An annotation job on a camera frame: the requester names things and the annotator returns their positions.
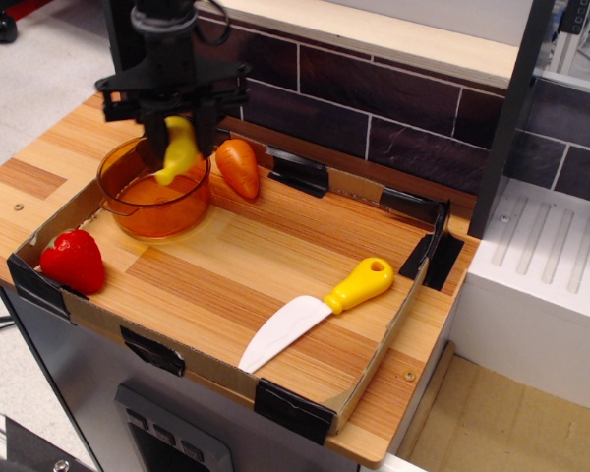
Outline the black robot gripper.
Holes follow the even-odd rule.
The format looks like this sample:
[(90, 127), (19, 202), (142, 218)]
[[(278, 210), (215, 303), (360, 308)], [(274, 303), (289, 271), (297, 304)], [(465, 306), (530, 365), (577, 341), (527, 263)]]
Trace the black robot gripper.
[(135, 119), (143, 125), (149, 167), (163, 166), (168, 115), (192, 114), (198, 149), (209, 157), (219, 123), (248, 99), (251, 66), (201, 55), (196, 44), (202, 40), (196, 29), (149, 33), (138, 65), (95, 83), (108, 121)]

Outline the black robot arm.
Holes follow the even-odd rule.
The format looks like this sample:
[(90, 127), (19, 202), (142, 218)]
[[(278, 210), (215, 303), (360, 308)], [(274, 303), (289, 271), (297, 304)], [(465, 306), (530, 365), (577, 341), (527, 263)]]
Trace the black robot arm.
[(199, 151), (210, 155), (219, 122), (248, 99), (250, 67), (204, 58), (195, 45), (220, 46), (231, 27), (207, 38), (192, 1), (109, 1), (106, 21), (116, 72), (95, 84), (106, 121), (141, 124), (147, 140), (144, 162), (159, 170), (171, 141), (165, 118), (189, 114)]

